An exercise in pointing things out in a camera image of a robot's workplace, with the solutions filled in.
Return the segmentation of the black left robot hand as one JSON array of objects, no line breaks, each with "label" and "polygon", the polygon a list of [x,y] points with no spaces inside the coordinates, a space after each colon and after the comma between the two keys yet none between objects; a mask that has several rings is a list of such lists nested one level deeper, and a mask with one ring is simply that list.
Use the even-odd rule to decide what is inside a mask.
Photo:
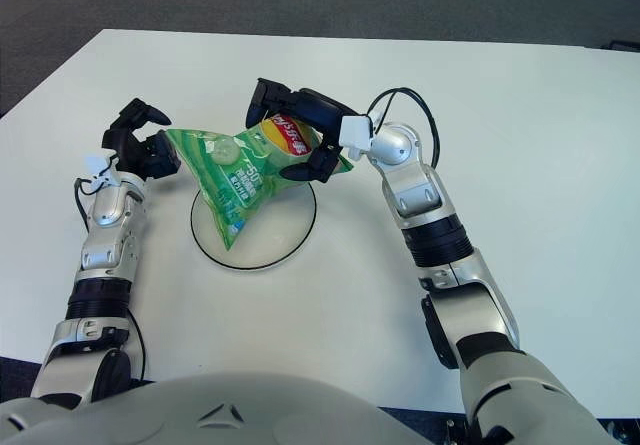
[{"label": "black left robot hand", "polygon": [[132,173],[142,180],[160,179],[178,172],[181,161],[165,131],[140,141],[134,131],[148,122],[170,126],[171,120],[157,108],[139,98],[132,99],[104,132],[102,147],[114,150],[119,172]]}]

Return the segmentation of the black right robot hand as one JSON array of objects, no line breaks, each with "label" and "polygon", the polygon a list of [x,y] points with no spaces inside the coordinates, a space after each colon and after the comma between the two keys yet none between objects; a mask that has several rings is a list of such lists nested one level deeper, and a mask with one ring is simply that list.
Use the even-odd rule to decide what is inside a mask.
[{"label": "black right robot hand", "polygon": [[280,175],[291,181],[326,183],[338,165],[342,147],[339,135],[342,119],[357,116],[348,106],[308,88],[292,91],[284,84],[259,78],[251,98],[245,125],[250,128],[275,114],[299,119],[322,136],[310,158],[284,167]]}]

